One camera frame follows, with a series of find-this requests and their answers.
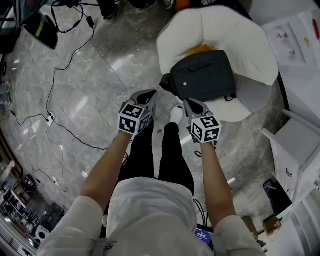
white t-shirt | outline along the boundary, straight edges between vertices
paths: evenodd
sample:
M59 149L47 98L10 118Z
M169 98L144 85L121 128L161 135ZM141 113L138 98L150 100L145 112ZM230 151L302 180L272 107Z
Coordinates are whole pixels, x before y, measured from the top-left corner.
M99 239L102 218L103 211L94 200L78 197L41 244L38 256L213 255L195 236L193 196L182 185L145 177L123 180L110 201L107 238ZM214 237L228 255L265 255L238 216L223 219Z

person's right arm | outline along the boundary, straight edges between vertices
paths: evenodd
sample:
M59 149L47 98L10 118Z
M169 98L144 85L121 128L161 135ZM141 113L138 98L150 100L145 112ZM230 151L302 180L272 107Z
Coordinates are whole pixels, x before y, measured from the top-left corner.
M213 230L224 218L236 215L232 193L214 145L201 144L205 201Z

red pen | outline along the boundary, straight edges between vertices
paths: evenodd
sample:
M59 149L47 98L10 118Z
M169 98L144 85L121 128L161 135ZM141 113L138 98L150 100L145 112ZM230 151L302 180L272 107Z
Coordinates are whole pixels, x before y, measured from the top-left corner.
M319 40L320 39L320 33L319 33L317 22L316 22L315 19L313 19L312 22L313 22L316 38Z

t-shirt sleeve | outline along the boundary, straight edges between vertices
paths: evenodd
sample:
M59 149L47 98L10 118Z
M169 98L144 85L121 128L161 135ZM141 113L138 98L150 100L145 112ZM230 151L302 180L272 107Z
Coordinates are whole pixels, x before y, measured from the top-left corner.
M230 256L265 256L261 246L239 216L228 216L221 220L213 235L220 238Z
M101 232L103 211L93 199L78 197L51 234L38 256L91 255Z

green stripe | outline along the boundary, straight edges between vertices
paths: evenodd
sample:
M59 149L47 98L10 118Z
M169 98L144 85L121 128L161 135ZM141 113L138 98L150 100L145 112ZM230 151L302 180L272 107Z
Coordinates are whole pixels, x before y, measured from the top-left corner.
M39 38L42 29L44 28L44 24L45 24L45 17L41 16L41 22L40 22L40 26L38 28L38 31L35 33L35 37Z

